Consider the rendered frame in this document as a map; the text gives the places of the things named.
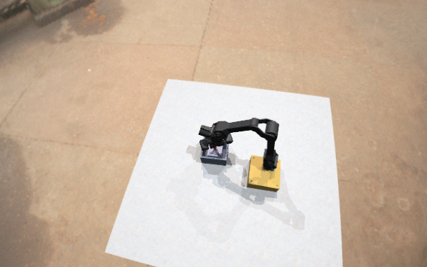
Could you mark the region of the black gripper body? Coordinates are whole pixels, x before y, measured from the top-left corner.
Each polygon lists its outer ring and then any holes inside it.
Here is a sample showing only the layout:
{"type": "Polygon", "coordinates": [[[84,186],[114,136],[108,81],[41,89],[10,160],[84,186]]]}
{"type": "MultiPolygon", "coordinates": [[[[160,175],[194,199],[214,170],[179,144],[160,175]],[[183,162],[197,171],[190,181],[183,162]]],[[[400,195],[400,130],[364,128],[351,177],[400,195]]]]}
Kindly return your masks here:
{"type": "MultiPolygon", "coordinates": [[[[200,146],[201,146],[201,149],[202,149],[203,151],[205,151],[205,150],[208,150],[208,149],[209,149],[208,144],[210,145],[210,147],[213,147],[213,146],[219,146],[219,145],[221,145],[222,143],[224,143],[224,142],[225,142],[225,140],[224,140],[224,139],[223,139],[221,142],[215,142],[213,139],[208,140],[208,141],[209,141],[209,142],[207,142],[207,139],[202,139],[202,140],[200,140],[200,146]]],[[[232,136],[231,136],[231,133],[230,133],[230,134],[228,134],[226,142],[227,142],[227,144],[231,144],[231,143],[233,142],[233,138],[232,138],[232,136]]]]}

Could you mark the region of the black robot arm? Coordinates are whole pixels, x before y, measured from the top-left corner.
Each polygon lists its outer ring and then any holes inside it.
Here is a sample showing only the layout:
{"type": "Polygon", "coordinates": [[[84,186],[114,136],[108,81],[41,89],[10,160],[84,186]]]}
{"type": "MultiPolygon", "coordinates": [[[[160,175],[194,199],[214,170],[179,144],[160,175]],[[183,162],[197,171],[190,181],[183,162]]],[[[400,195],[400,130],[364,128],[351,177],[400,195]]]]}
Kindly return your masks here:
{"type": "Polygon", "coordinates": [[[267,141],[267,148],[263,152],[263,169],[274,171],[277,168],[278,154],[275,147],[275,141],[278,138],[279,123],[268,118],[251,118],[244,121],[228,123],[227,121],[218,121],[212,127],[201,125],[198,135],[213,139],[215,142],[227,140],[230,133],[240,131],[254,131],[260,137],[267,141]],[[265,133],[258,127],[260,123],[265,123],[265,133]]]}

